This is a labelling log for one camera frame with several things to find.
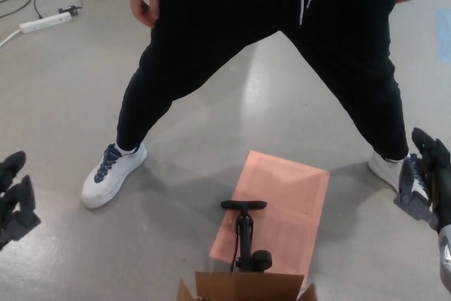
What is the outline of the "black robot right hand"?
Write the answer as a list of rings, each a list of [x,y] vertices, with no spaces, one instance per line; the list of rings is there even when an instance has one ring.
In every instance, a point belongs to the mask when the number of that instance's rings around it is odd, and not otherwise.
[[[450,151],[440,139],[415,127],[412,141],[418,154],[402,162],[398,195],[393,203],[417,221],[440,232],[450,225]]]

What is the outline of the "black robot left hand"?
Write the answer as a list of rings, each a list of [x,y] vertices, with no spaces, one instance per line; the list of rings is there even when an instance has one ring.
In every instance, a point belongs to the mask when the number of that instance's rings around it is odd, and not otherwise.
[[[11,241],[19,241],[37,227],[35,191],[31,178],[24,176],[13,184],[24,167],[26,153],[15,152],[1,162],[1,250]]]

